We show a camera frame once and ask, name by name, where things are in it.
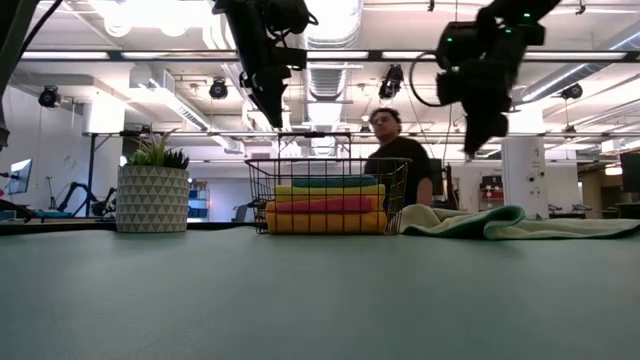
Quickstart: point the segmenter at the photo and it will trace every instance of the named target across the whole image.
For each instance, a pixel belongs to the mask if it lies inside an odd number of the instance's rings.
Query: potted plant
[[[116,228],[120,232],[160,233],[187,230],[189,157],[168,149],[172,130],[151,134],[119,168]]]

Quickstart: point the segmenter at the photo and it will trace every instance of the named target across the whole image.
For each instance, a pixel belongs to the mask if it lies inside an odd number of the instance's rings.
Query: planter
[[[119,232],[187,230],[189,173],[155,166],[123,166],[118,172],[116,228]]]

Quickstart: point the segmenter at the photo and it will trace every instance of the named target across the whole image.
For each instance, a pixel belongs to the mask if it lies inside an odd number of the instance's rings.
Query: monitor
[[[11,165],[7,194],[16,195],[27,192],[29,177],[31,176],[31,159]]]
[[[433,185],[433,195],[444,195],[444,181],[442,178],[442,160],[429,159],[429,165],[431,166],[431,183]]]
[[[640,192],[640,154],[620,154],[622,191]]]

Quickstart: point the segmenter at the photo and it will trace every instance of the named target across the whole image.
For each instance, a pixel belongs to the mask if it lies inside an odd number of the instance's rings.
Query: table
[[[0,359],[637,359],[640,240],[0,237]]]

